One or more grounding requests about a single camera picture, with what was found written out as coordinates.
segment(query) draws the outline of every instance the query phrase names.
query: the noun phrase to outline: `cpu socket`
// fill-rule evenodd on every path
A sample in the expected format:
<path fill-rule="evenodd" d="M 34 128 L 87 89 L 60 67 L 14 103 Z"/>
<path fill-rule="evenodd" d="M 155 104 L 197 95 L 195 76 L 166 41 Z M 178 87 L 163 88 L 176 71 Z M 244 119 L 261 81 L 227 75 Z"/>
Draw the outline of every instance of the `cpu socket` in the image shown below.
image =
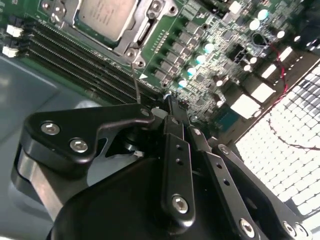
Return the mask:
<path fill-rule="evenodd" d="M 43 0 L 41 9 L 61 31 L 103 56 L 144 68 L 141 56 L 163 16 L 174 17 L 174 0 Z"/>

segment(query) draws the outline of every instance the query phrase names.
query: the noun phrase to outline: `black metal bracket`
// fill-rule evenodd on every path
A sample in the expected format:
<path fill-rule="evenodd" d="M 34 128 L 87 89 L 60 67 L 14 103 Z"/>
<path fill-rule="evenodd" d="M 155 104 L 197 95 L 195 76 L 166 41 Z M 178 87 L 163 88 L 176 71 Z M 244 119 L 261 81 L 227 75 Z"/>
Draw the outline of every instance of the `black metal bracket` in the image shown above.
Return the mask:
<path fill-rule="evenodd" d="M 182 233 L 195 221 L 195 198 L 189 143 L 184 125 L 172 115 L 163 121 L 164 167 L 161 207 L 171 218 L 169 231 Z"/>
<path fill-rule="evenodd" d="M 211 148 L 204 134 L 199 129 L 194 126 L 189 126 L 187 133 L 191 141 L 191 146 L 195 151 L 194 158 L 196 158 L 198 162 L 202 162 L 202 169 L 207 170 L 209 179 L 218 192 L 220 202 L 222 203 L 234 237 L 239 237 L 239 239 L 244 240 L 267 240 L 268 238 L 251 218 L 222 158 L 211 153 Z"/>
<path fill-rule="evenodd" d="M 254 212 L 255 222 L 259 222 L 270 239 L 312 239 L 312 234 L 300 224 L 302 219 L 281 202 L 230 148 L 219 144 L 212 148 L 212 152 L 223 159 L 241 198 Z"/>
<path fill-rule="evenodd" d="M 147 127 L 153 121 L 153 114 L 140 104 L 40 112 L 25 120 L 20 144 L 35 161 L 76 178 L 86 174 L 100 138 L 133 126 Z M 59 128 L 59 133 L 42 130 L 44 124 L 50 123 Z M 86 145 L 85 148 L 75 151 L 71 148 L 73 140 L 80 140 L 78 147 Z"/>

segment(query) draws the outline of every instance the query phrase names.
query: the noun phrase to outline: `gray plastic surface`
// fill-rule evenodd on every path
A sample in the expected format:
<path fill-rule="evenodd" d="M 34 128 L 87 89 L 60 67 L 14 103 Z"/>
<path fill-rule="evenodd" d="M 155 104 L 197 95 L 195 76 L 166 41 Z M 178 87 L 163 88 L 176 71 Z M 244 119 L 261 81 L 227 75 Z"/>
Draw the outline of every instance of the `gray plastic surface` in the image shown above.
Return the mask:
<path fill-rule="evenodd" d="M 73 109 L 85 100 L 17 61 L 0 56 L 0 237 L 44 240 L 52 227 L 44 207 L 11 184 L 24 119 L 34 112 Z"/>

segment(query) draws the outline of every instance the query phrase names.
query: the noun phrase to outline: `perforated metal panel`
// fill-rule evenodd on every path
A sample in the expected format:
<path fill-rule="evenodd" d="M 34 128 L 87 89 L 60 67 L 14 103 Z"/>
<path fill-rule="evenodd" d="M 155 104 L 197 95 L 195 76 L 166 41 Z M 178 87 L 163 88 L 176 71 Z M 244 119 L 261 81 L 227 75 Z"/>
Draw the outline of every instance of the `perforated metal panel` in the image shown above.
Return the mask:
<path fill-rule="evenodd" d="M 320 66 L 236 144 L 249 169 L 307 219 L 320 211 L 320 151 L 299 145 L 320 148 Z"/>

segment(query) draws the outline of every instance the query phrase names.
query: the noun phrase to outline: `motherboard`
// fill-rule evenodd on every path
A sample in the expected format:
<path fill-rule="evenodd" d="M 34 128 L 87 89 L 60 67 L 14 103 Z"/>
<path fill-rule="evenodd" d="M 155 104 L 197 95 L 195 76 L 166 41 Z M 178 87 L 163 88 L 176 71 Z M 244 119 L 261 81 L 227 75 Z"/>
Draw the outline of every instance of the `motherboard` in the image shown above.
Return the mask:
<path fill-rule="evenodd" d="M 192 123 L 223 128 L 225 93 L 248 75 L 268 78 L 255 69 L 293 38 L 303 9 L 301 0 L 0 0 L 0 40 L 7 57 L 103 105 L 134 103 L 136 79 L 142 104 L 173 94 Z M 235 109 L 234 120 L 254 116 Z"/>

